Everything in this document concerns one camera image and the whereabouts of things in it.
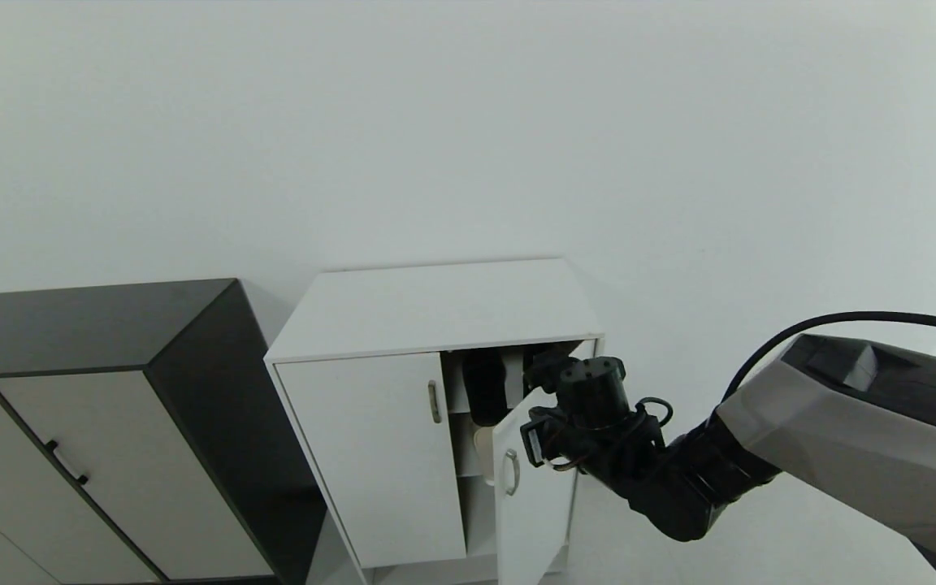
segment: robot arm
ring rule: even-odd
[[[681,541],[785,471],[905,535],[936,569],[936,357],[800,336],[669,444],[670,405],[632,410],[625,375],[613,357],[538,356],[526,381],[557,395],[557,408],[532,409],[521,429],[531,464],[594,475]]]

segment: cabinet side panel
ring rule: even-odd
[[[276,575],[306,580],[327,506],[262,356],[239,281],[149,364],[161,402]]]

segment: cabinet top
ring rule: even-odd
[[[268,362],[601,337],[565,260],[337,271],[313,280]]]
[[[0,293],[1,375],[150,363],[236,279]]]

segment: open cabinet door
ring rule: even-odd
[[[566,544],[576,471],[531,466],[519,434],[530,408],[555,404],[536,389],[493,429],[500,585],[536,585]]]

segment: black object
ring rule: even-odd
[[[936,357],[874,341],[798,336],[781,357],[826,388],[936,427]]]
[[[911,325],[922,325],[936,328],[936,315],[910,314],[910,312],[903,311],[847,311],[840,312],[840,314],[824,314],[820,316],[814,316],[814,318],[804,319],[802,322],[795,323],[795,325],[790,325],[782,331],[779,331],[775,334],[775,336],[770,338],[770,340],[765,341],[765,344],[757,348],[757,351],[753,352],[753,354],[747,358],[743,365],[739,367],[739,370],[735,372],[731,382],[728,383],[728,388],[725,389],[724,397],[721,398],[721,402],[728,400],[728,397],[732,396],[733,393],[735,393],[735,390],[739,389],[740,385],[743,385],[743,380],[746,379],[746,375],[757,366],[757,363],[761,361],[762,357],[772,352],[772,349],[782,345],[782,342],[788,340],[788,338],[796,336],[796,334],[803,333],[808,329],[821,327],[822,325],[862,321],[880,323],[911,323]]]
[[[60,461],[60,458],[56,457],[56,448],[59,447],[59,445],[59,442],[56,442],[56,440],[49,440],[47,444],[45,444],[45,450],[52,453],[56,459],[56,462],[59,462],[63,465],[63,463]],[[78,477],[75,478],[75,482],[77,482],[78,485],[85,485],[89,482],[89,476],[86,474],[79,474]]]
[[[274,571],[233,581],[301,585],[327,506],[262,362],[266,351],[236,279],[0,293],[0,378],[144,371]],[[0,404],[12,410],[1,393]],[[15,411],[11,416],[26,427]],[[25,433],[90,503],[81,477],[64,470],[30,429]]]
[[[635,512],[674,540],[702,538],[721,511],[745,492],[768,483],[779,470],[744,451],[714,414],[703,425],[666,445],[669,403],[647,397],[632,411],[620,359],[574,360],[564,353],[539,356],[526,377],[554,393],[557,408],[532,408],[523,443],[533,466],[558,457],[594,475]],[[663,419],[646,404],[668,409]]]
[[[825,323],[860,321],[856,315],[872,321],[895,321],[898,314],[863,311],[827,315],[785,331],[792,336],[798,328],[817,325],[820,319]],[[896,321],[936,326],[936,318],[901,315],[905,316]],[[762,345],[743,364],[729,385],[726,399],[753,364],[779,341],[776,337]],[[780,359],[826,388],[936,426],[934,356],[865,340],[800,336]],[[567,355],[546,355],[535,360],[526,378],[542,385],[545,392],[556,393],[558,407],[532,408],[531,421],[521,427],[531,464],[542,466],[548,462],[556,470],[579,467],[595,475],[628,500],[632,510],[645,514],[658,530],[680,541],[705,536],[728,504],[780,473],[777,467],[746,451],[717,411],[669,445],[661,433],[661,426],[673,413],[669,403],[643,399],[635,411],[620,418],[625,403],[620,397],[625,371],[622,364],[612,367],[603,362],[602,366],[588,369],[587,364],[582,366]],[[657,421],[645,410],[649,403],[668,408],[668,415]],[[557,457],[567,458],[568,463],[554,464]],[[936,554],[917,548],[936,569]]]
[[[461,378],[465,383],[473,423],[480,427],[494,427],[508,415],[506,377],[508,370],[499,349],[469,349],[465,352]]]

